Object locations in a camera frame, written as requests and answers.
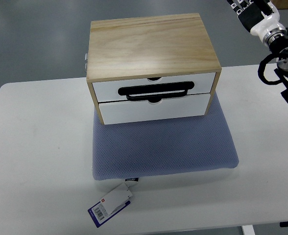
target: table top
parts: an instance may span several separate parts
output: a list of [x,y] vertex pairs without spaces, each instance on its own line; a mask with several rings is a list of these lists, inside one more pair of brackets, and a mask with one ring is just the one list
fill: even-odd
[[85,78],[4,85],[0,234],[147,234],[288,221],[288,105],[283,85],[263,84],[257,68],[223,68],[216,89],[238,167],[140,178],[131,205],[98,229],[87,210],[122,180],[92,178],[94,107]]

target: barcode label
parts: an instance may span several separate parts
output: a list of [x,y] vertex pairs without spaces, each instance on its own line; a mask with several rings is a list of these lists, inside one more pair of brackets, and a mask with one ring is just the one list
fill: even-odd
[[88,212],[95,223],[96,227],[100,227],[104,223],[106,223],[109,219],[111,219],[113,216],[118,214],[120,211],[122,211],[125,207],[130,205],[130,201],[127,201],[125,204],[118,207],[113,213],[108,214],[105,210],[104,206],[101,202],[98,202],[96,205],[88,209]]
[[97,216],[97,218],[99,219],[99,221],[101,221],[102,219],[104,219],[104,215],[103,213],[100,211],[100,208],[97,207],[94,209],[94,214]]

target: white drawer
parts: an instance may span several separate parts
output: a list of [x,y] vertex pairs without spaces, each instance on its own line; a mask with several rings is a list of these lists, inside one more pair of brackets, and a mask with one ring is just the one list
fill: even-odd
[[182,118],[204,115],[210,94],[163,99],[158,103],[119,101],[99,104],[104,124]]
[[119,80],[110,82],[94,82],[93,88],[97,97],[98,103],[108,101],[127,100],[125,95],[119,95],[118,89],[121,87],[132,87],[140,85],[163,84],[173,82],[192,81],[194,87],[188,91],[188,94],[203,94],[211,91],[215,72],[200,73],[190,75],[180,75],[171,77],[162,77],[157,81],[150,81],[147,78]]

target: robotic hand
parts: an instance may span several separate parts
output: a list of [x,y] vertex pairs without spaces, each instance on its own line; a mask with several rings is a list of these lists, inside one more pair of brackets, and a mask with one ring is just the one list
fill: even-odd
[[[242,25],[270,49],[271,53],[261,61],[258,69],[259,78],[268,85],[283,83],[287,88],[281,92],[282,97],[288,103],[288,28],[279,23],[279,12],[270,0],[227,0],[233,10],[237,13]],[[266,64],[277,58],[277,69],[275,73],[278,81],[268,81],[264,77]]]

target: tag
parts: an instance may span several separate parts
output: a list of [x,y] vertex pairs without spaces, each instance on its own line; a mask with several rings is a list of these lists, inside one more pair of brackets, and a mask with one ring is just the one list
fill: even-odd
[[111,214],[118,206],[124,204],[132,197],[131,191],[122,183],[110,193],[106,194],[100,202],[104,206],[108,214]]
[[115,211],[113,211],[110,215],[106,212],[105,208],[101,204],[101,202],[98,202],[96,205],[92,206],[88,209],[88,212],[94,221],[96,227],[102,226],[104,223],[106,223],[108,220],[110,220],[112,217],[114,217],[116,214],[118,214],[120,211],[122,211],[124,208],[130,205],[130,201],[127,201],[125,204],[119,206]]
[[136,185],[139,182],[139,178],[129,178],[129,179],[125,179],[125,184],[127,185],[127,187],[132,187],[134,185]]
[[130,197],[132,197],[131,191],[123,183],[102,197],[93,207],[89,208],[88,212],[96,227],[100,227],[127,207],[130,204]]

